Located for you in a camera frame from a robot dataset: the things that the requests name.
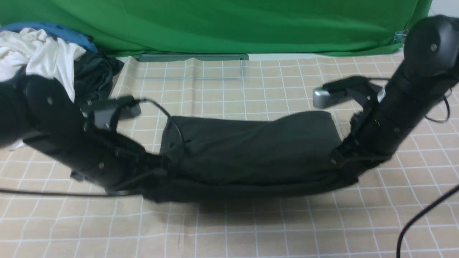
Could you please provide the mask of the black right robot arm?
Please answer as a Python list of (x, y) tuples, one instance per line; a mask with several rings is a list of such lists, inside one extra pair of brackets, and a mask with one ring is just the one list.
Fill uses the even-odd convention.
[(404, 59), (384, 88), (359, 76), (339, 81), (346, 95), (363, 107), (351, 119), (349, 136), (331, 152), (342, 178), (354, 183), (364, 171), (391, 159), (458, 83), (458, 41), (458, 18), (424, 18), (410, 29)]

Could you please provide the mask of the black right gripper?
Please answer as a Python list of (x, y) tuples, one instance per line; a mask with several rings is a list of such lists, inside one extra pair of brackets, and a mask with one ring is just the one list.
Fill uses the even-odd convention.
[(330, 155), (339, 168), (340, 177), (347, 183), (356, 183), (365, 171), (389, 160), (395, 153), (396, 125), (382, 113), (361, 111), (350, 120), (349, 135)]

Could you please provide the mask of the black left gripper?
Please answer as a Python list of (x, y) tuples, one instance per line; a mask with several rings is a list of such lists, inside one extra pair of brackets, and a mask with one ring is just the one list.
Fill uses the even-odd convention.
[(163, 185), (163, 157), (113, 131), (83, 132), (70, 147), (71, 178), (100, 186), (108, 195), (140, 195)]

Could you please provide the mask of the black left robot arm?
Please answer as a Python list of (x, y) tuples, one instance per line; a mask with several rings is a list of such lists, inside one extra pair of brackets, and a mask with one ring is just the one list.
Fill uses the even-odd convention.
[(164, 158), (117, 132), (121, 119), (141, 113), (141, 102), (124, 95), (77, 104), (56, 79), (18, 75), (1, 82), (1, 147), (21, 139), (76, 180), (110, 194), (146, 194), (170, 179)]

